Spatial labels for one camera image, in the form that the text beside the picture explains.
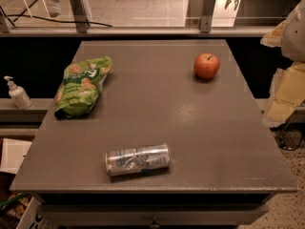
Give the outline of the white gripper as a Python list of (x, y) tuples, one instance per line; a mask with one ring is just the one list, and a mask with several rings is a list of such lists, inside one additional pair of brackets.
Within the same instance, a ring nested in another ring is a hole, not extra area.
[(305, 100), (305, 64), (294, 62), (286, 70), (277, 69), (269, 93), (262, 123), (276, 128), (285, 123)]

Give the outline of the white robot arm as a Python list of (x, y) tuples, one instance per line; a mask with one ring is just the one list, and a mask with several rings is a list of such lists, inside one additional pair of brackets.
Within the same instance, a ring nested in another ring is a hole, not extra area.
[(269, 128), (283, 124), (305, 100), (305, 0), (288, 17), (265, 34), (260, 44), (279, 47), (292, 60), (287, 70), (277, 69), (265, 105), (263, 123)]

